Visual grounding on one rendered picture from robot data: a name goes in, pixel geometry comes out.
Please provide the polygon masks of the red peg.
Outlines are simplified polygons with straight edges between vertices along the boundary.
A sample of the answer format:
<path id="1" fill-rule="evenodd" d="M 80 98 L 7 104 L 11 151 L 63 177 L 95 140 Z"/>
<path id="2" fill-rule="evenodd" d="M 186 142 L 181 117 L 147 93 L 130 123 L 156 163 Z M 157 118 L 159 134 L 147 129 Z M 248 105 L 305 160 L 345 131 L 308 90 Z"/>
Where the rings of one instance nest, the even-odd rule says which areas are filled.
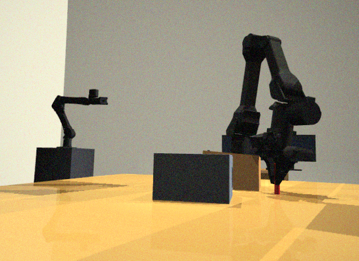
<path id="1" fill-rule="evenodd" d="M 276 168 L 274 164 L 274 194 L 280 194 L 280 185 L 275 184 L 275 172 L 276 172 Z"/>

